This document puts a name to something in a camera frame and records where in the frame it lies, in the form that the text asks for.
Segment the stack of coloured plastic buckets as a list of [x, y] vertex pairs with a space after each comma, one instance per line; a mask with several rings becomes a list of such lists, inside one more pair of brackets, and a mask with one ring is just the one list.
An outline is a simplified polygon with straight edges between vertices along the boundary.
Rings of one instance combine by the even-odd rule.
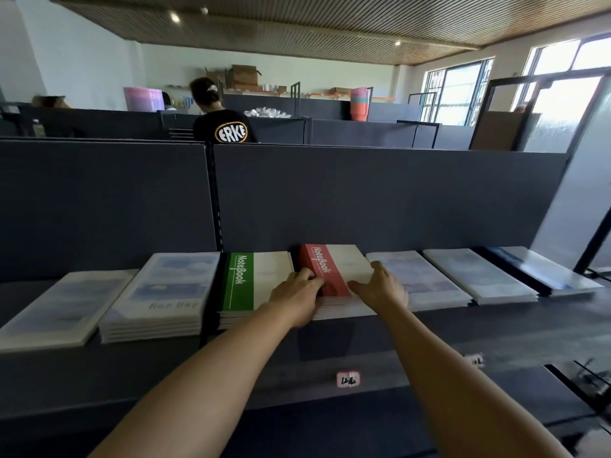
[[350, 91], [349, 113], [352, 121], [367, 122], [373, 87], [353, 88]]

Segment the brown cardboard sheet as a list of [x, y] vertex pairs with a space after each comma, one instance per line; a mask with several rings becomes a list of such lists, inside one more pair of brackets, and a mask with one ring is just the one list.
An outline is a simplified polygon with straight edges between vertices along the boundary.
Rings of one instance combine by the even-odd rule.
[[540, 113], [485, 111], [475, 125], [470, 151], [523, 152]]

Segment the person's right hand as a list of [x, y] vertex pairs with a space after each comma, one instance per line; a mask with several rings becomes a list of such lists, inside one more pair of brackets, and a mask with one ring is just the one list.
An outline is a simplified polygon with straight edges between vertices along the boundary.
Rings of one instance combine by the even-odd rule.
[[367, 283], [371, 283], [371, 296], [359, 299], [380, 316], [408, 312], [409, 298], [403, 285], [381, 262], [373, 261], [370, 265], [373, 272]]

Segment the person's left forearm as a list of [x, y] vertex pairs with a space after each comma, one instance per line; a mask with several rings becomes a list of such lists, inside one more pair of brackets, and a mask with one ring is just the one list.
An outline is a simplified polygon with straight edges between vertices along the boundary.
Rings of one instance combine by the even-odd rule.
[[88, 458], [219, 458], [289, 331], [264, 305], [154, 387]]

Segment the stack of white notebooks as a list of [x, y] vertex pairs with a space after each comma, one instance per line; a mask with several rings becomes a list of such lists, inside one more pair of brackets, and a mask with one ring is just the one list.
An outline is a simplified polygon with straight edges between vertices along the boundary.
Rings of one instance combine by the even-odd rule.
[[375, 311], [355, 295], [349, 297], [321, 296], [317, 298], [317, 303], [321, 305], [312, 318], [314, 321], [376, 315]]

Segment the grey shelf back panel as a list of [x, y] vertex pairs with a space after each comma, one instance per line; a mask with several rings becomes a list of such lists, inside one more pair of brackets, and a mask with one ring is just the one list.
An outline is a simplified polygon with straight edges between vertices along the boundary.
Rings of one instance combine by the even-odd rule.
[[0, 140], [0, 283], [216, 252], [206, 146]]
[[214, 150], [228, 252], [530, 246], [566, 154], [226, 145]]

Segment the black slotted shelf upright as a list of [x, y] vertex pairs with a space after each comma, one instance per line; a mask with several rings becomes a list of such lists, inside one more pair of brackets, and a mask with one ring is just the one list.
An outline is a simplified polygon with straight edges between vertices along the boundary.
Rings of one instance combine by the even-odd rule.
[[214, 222], [216, 247], [217, 247], [217, 251], [223, 253], [225, 249], [224, 249], [224, 242], [222, 238], [222, 225], [221, 225], [221, 214], [220, 214], [219, 196], [218, 196], [216, 163], [214, 160], [214, 149], [210, 143], [205, 143], [204, 146], [205, 146], [205, 154], [206, 154], [206, 162], [207, 162], [208, 184], [209, 184], [209, 189], [210, 189], [211, 209], [212, 209], [213, 222]]

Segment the black framed window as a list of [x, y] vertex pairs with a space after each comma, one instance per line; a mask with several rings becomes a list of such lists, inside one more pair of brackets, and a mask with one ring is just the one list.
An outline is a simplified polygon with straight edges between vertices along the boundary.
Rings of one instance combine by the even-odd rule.
[[494, 58], [425, 74], [420, 120], [449, 126], [475, 125]]
[[534, 47], [523, 76], [611, 67], [611, 32]]

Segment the stack of pink plastic basins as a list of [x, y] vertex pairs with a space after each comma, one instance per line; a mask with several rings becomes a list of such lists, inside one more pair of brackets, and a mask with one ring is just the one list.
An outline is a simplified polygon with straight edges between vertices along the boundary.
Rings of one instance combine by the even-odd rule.
[[145, 87], [124, 87], [123, 92], [126, 109], [129, 112], [157, 112], [165, 110], [162, 90]]

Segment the black framed glass panel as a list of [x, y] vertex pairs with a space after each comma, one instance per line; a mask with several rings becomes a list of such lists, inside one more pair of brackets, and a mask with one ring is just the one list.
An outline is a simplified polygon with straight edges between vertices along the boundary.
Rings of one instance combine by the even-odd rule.
[[485, 111], [516, 112], [499, 109], [495, 103], [498, 88], [522, 88], [528, 91], [533, 85], [530, 99], [517, 113], [540, 113], [542, 116], [527, 140], [525, 151], [521, 153], [571, 154], [574, 151], [571, 146], [584, 125], [587, 113], [609, 80], [611, 67], [495, 79], [486, 88], [478, 118]]

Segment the stack of dark spine notebooks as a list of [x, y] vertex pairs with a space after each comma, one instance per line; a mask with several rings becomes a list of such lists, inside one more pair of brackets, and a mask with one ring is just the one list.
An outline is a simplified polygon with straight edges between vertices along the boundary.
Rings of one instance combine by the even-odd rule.
[[494, 246], [482, 248], [480, 252], [493, 265], [526, 284], [542, 297], [592, 294], [604, 289], [602, 284], [524, 246]]

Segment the red striped notebook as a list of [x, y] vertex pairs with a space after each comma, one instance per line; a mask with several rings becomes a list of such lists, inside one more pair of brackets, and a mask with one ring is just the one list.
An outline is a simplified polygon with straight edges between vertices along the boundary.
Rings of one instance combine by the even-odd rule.
[[349, 281], [368, 283], [370, 262], [355, 245], [304, 244], [299, 264], [324, 281], [318, 300], [325, 306], [344, 306], [360, 299], [348, 288]]

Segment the stack of sky print notebooks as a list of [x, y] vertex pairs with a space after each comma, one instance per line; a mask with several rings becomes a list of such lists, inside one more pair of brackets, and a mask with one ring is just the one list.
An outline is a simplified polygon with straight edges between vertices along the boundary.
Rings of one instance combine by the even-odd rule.
[[101, 343], [199, 336], [220, 257], [153, 254], [101, 318]]

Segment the stack of cloud print notebooks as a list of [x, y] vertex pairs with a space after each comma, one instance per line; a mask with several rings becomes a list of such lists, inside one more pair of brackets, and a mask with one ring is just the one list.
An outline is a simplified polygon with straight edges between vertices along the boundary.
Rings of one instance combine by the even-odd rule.
[[467, 307], [472, 302], [469, 294], [418, 252], [373, 252], [365, 257], [379, 261], [403, 285], [412, 312]]

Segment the pile of white bowls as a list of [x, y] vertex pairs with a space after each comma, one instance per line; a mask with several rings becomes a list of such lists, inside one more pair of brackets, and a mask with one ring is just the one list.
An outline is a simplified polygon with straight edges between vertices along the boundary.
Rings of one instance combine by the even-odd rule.
[[289, 119], [293, 117], [291, 114], [287, 114], [285, 111], [273, 107], [256, 107], [245, 110], [243, 114], [248, 117], [258, 118]]

